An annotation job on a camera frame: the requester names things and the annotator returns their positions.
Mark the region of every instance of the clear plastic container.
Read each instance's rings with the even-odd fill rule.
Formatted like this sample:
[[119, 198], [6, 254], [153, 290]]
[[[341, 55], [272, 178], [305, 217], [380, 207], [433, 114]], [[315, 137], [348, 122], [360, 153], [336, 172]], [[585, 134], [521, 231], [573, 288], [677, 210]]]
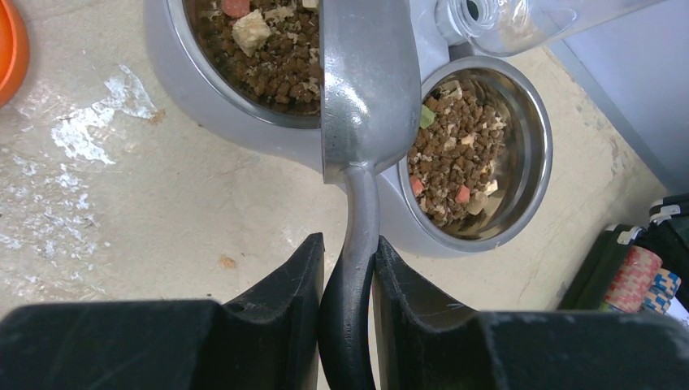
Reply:
[[438, 0], [435, 22], [451, 46], [507, 57], [662, 1]]

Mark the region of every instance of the dry pet food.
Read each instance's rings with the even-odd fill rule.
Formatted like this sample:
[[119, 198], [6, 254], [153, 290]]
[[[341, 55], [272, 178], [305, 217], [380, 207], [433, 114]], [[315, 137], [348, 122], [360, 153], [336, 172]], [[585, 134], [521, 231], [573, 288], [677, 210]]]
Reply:
[[497, 191], [493, 179], [506, 124], [479, 102], [469, 81], [450, 81], [422, 106], [421, 127], [409, 151], [409, 182], [426, 216], [439, 228], [461, 226], [485, 213]]
[[252, 101], [293, 115], [320, 113], [318, 2], [200, 2], [198, 39], [218, 73]]

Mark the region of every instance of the scoop handle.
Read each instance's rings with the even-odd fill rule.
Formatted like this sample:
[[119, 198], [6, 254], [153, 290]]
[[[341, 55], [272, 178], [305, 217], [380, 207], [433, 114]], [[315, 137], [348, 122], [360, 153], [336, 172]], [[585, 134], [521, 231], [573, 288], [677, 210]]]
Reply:
[[318, 309], [318, 350], [330, 388], [373, 390], [368, 301], [379, 238], [378, 185], [373, 167], [349, 167], [344, 178], [347, 233]]

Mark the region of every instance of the metal scoop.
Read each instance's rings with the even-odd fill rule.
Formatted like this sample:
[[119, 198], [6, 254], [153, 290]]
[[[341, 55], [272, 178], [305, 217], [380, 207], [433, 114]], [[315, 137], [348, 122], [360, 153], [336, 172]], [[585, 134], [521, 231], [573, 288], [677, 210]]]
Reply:
[[378, 247], [375, 176], [409, 151], [421, 82], [406, 0], [321, 0], [323, 181], [345, 183], [344, 246], [319, 309], [318, 348], [331, 388], [374, 388], [368, 301]]

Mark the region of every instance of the concrete floor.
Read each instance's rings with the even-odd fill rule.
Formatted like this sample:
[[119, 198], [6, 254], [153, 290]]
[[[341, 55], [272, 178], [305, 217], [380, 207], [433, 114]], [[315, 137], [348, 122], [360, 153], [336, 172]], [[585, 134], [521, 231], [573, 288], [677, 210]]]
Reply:
[[[227, 301], [310, 232], [325, 234], [330, 271], [345, 195], [308, 168], [188, 119], [146, 57], [140, 1], [18, 3], [32, 63], [0, 110], [0, 315], [39, 301]], [[598, 232], [643, 223], [665, 189], [547, 50], [510, 62], [531, 78], [552, 121], [543, 205], [490, 253], [405, 259], [474, 308], [545, 310]]]

